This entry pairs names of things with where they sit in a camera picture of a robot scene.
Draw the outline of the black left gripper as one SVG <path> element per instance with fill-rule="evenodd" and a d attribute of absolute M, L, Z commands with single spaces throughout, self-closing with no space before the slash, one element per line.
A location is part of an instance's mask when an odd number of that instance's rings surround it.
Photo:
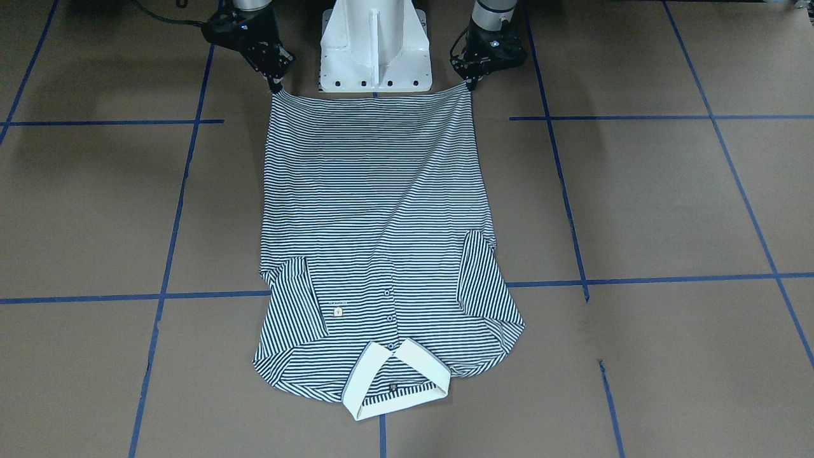
<path fill-rule="evenodd" d="M 466 81 L 468 91 L 474 91 L 486 75 L 525 63 L 527 51 L 512 17 L 512 14 L 473 14 L 459 36 L 466 39 L 462 51 L 454 54 L 457 43 L 451 47 L 450 64 Z"/>

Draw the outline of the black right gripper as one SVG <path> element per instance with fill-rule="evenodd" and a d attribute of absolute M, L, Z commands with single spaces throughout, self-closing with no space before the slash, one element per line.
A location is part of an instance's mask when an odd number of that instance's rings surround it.
<path fill-rule="evenodd" d="M 236 10 L 238 51 L 249 64 L 267 76 L 270 91 L 283 91 L 283 78 L 296 57 L 288 52 L 280 38 L 274 10 Z"/>

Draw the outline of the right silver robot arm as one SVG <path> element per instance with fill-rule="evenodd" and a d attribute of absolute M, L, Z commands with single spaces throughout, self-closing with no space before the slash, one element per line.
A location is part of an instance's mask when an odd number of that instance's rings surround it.
<path fill-rule="evenodd" d="M 282 44 L 279 21 L 272 1 L 233 1 L 238 52 L 261 73 L 273 94 L 282 89 L 282 79 L 296 56 Z"/>

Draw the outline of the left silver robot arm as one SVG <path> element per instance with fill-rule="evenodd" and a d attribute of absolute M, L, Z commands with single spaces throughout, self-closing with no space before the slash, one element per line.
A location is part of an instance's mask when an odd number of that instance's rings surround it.
<path fill-rule="evenodd" d="M 520 33 L 512 23 L 517 1 L 476 1 L 468 26 L 450 48 L 450 64 L 468 91 L 498 71 L 527 59 Z"/>

